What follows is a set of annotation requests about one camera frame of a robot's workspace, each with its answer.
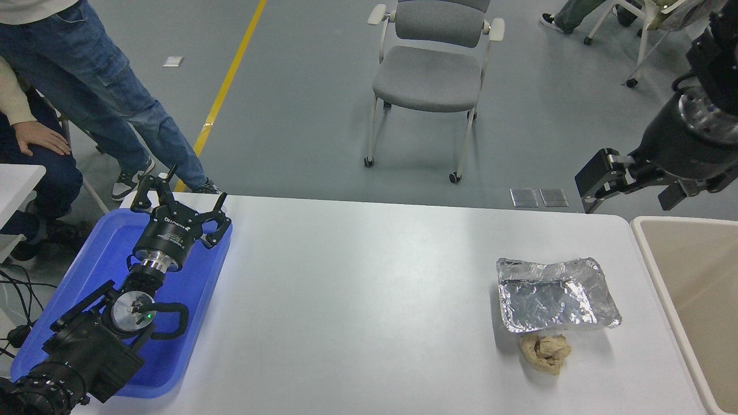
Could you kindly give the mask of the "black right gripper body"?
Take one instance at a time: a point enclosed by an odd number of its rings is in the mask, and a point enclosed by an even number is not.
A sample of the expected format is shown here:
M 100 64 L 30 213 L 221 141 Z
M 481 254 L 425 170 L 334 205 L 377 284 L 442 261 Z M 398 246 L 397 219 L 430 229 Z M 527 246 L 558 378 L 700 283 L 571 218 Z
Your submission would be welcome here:
M 709 131 L 691 127 L 680 102 L 680 98 L 670 99 L 649 123 L 632 151 L 634 160 L 693 180 L 710 179 L 736 164 L 736 137 L 718 137 L 718 126 L 712 122 L 708 122 Z

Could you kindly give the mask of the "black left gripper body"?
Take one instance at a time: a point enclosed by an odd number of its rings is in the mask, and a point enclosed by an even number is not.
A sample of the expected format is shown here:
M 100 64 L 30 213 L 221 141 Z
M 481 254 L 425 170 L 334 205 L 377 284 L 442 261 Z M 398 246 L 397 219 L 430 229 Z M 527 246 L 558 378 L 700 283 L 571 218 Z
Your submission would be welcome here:
M 168 257 L 168 271 L 180 271 L 196 239 L 202 234 L 198 212 L 189 207 L 156 207 L 133 248 L 133 255 L 144 262 L 158 256 Z

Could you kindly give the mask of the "person's hand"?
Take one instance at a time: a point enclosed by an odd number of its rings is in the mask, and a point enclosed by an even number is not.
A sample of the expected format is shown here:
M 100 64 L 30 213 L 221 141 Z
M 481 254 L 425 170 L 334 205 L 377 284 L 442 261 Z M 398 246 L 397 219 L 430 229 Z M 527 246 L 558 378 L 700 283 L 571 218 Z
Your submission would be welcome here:
M 38 121 L 15 123 L 11 125 L 11 128 L 15 132 L 20 152 L 28 157 L 33 155 L 30 148 L 32 145 L 43 147 L 61 156 L 71 155 L 71 147 L 67 139 Z

